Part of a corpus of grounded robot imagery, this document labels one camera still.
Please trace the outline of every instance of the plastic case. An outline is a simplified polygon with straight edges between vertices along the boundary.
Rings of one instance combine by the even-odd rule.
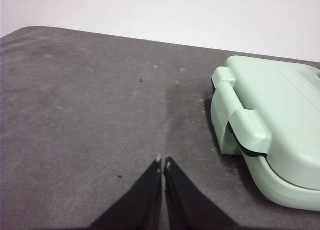
[[[243,155],[271,201],[320,211],[320,70],[231,56],[211,80],[220,151]]]

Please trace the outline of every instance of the white wall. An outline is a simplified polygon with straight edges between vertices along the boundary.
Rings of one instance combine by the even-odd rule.
[[[45,25],[320,62],[320,0],[1,0],[2,36]]]

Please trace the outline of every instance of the case lid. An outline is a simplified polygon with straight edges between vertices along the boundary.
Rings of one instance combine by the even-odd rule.
[[[266,155],[286,181],[320,190],[320,70],[231,56],[212,80],[229,82],[243,106],[229,119],[241,145]]]

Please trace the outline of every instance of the gray table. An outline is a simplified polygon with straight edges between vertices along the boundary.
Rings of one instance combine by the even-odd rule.
[[[270,202],[242,157],[219,152],[210,76],[235,54],[320,68],[52,27],[3,37],[2,228],[85,227],[158,154],[241,225],[320,226],[319,212]],[[168,227],[163,197],[160,229]]]

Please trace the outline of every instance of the black rubber seal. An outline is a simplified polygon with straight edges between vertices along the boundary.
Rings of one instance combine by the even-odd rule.
[[[212,79],[211,79],[211,84],[212,84],[212,91],[213,91],[213,93],[215,93],[216,89],[215,89],[215,85],[214,85],[214,82],[212,81]]]
[[[264,157],[266,157],[266,156],[267,156],[266,153],[260,153],[260,152],[252,151],[252,150],[249,150],[249,149],[245,148],[245,147],[239,142],[238,138],[236,137],[235,132],[234,132],[234,130],[232,129],[232,126],[231,126],[231,124],[230,124],[229,121],[228,121],[228,123],[227,123],[226,125],[227,125],[229,131],[230,131],[230,132],[232,133],[232,135],[234,136],[234,139],[235,139],[236,143],[238,144],[238,146],[240,147],[241,151],[242,151],[245,155],[247,155],[247,156],[249,156],[249,157],[256,157],[256,156],[264,156]]]

